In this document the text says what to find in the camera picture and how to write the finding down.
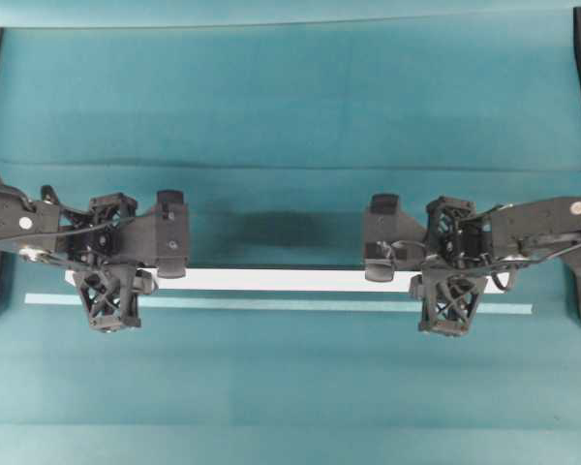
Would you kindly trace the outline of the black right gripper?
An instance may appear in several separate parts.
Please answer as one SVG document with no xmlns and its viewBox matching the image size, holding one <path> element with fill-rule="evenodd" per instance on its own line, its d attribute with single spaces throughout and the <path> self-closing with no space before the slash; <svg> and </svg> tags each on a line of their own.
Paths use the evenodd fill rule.
<svg viewBox="0 0 581 465">
<path fill-rule="evenodd" d="M 427 261 L 455 269 L 494 262 L 473 201 L 441 196 L 428 203 L 426 213 L 423 225 L 403 209 L 398 195 L 372 196 L 362 220 L 366 280 L 391 282 L 393 269 L 420 269 Z"/>
</svg>

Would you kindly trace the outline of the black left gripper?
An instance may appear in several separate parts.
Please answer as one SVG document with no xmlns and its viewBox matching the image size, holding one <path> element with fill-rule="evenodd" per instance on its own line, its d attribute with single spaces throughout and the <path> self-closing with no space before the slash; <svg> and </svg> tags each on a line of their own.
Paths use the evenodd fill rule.
<svg viewBox="0 0 581 465">
<path fill-rule="evenodd" d="M 157 192 L 156 203 L 137 215 L 138 203 L 121 193 L 93 198 L 86 211 L 61 207 L 71 223 L 57 239 L 64 267 L 131 264 L 158 267 L 162 279 L 185 276 L 189 260 L 189 212 L 178 190 Z"/>
</svg>

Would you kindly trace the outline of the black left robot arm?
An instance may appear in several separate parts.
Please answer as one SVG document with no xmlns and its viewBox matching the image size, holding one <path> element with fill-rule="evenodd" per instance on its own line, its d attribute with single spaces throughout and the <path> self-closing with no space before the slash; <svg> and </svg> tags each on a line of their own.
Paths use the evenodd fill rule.
<svg viewBox="0 0 581 465">
<path fill-rule="evenodd" d="M 79 210 L 49 185 L 32 200 L 0 177 L 0 251 L 73 271 L 122 265 L 182 278 L 189 260 L 188 205 L 182 192 L 165 190 L 144 213 L 123 193 L 93 198 Z"/>
</svg>

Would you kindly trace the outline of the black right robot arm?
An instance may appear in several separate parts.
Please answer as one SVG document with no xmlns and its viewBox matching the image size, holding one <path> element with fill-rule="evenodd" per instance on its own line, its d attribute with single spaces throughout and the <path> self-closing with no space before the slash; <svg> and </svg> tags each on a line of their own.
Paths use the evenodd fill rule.
<svg viewBox="0 0 581 465">
<path fill-rule="evenodd" d="M 557 197 L 476 210 L 439 197 L 421 225 L 396 195 L 375 195 L 363 217 L 363 264 L 372 282 L 397 271 L 484 277 L 560 259 L 581 277 L 581 197 Z"/>
</svg>

